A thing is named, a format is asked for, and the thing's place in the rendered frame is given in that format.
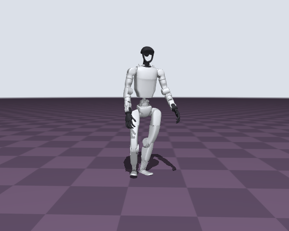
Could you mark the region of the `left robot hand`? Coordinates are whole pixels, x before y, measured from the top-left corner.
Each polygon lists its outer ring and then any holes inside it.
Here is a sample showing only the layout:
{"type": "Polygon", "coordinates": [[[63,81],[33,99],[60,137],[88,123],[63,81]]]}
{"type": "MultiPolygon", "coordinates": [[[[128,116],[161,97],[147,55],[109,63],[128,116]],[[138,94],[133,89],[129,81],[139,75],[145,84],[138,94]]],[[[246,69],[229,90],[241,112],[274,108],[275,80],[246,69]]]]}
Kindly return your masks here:
{"type": "Polygon", "coordinates": [[[176,121],[176,123],[179,123],[179,121],[180,121],[180,114],[179,114],[179,111],[178,111],[178,108],[175,106],[175,104],[171,104],[171,106],[172,106],[172,111],[173,112],[175,112],[175,114],[176,114],[176,116],[177,116],[177,121],[176,121]]]}

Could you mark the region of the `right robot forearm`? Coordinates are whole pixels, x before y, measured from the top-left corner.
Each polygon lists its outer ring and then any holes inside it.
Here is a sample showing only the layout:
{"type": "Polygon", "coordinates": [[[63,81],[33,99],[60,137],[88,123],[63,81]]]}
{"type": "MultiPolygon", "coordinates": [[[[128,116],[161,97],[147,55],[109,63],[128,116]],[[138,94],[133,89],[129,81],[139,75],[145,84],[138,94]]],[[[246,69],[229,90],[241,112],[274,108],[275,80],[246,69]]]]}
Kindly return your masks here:
{"type": "Polygon", "coordinates": [[[124,98],[125,112],[127,112],[129,111],[129,107],[131,108],[131,95],[128,94],[127,87],[124,89],[123,98],[124,98]]]}

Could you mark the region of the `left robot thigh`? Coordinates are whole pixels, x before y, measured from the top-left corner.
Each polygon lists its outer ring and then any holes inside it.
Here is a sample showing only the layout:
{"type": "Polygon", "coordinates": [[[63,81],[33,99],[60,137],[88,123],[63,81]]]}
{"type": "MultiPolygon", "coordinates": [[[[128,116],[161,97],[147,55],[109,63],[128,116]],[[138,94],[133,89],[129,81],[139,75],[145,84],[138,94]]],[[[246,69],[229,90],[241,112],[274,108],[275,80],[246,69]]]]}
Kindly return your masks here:
{"type": "Polygon", "coordinates": [[[149,134],[148,138],[143,139],[143,146],[149,147],[151,143],[154,143],[160,129],[160,123],[161,123],[161,111],[157,108],[152,108],[152,115],[151,115],[151,121],[149,125],[149,134]]]}

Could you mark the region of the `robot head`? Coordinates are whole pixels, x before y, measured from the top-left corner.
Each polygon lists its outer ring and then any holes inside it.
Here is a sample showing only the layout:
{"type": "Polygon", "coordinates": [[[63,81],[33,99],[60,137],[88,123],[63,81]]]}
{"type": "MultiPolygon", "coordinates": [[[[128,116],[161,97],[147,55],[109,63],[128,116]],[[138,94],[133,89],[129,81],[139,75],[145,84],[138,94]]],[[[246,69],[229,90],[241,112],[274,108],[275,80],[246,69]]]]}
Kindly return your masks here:
{"type": "Polygon", "coordinates": [[[141,49],[141,54],[142,54],[143,59],[144,59],[144,62],[143,62],[143,64],[145,64],[144,67],[150,67],[149,63],[153,60],[154,50],[151,47],[146,46],[146,47],[143,47],[141,49]],[[152,55],[151,60],[146,61],[145,56],[147,57],[147,56],[149,56],[149,54],[152,55]]]}

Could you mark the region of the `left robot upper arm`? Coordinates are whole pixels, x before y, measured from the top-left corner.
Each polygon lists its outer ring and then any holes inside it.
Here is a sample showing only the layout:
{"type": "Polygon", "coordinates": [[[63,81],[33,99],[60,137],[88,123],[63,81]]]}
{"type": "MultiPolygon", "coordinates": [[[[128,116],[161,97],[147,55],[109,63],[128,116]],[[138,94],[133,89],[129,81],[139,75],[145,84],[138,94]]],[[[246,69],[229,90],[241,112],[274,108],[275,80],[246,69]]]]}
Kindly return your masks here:
{"type": "Polygon", "coordinates": [[[164,71],[162,69],[157,69],[157,71],[158,71],[158,76],[157,77],[159,78],[158,80],[159,80],[159,83],[160,83],[160,85],[162,87],[161,93],[163,95],[166,95],[167,93],[170,93],[170,92],[169,92],[169,89],[167,87],[165,73],[164,73],[164,71]]]}

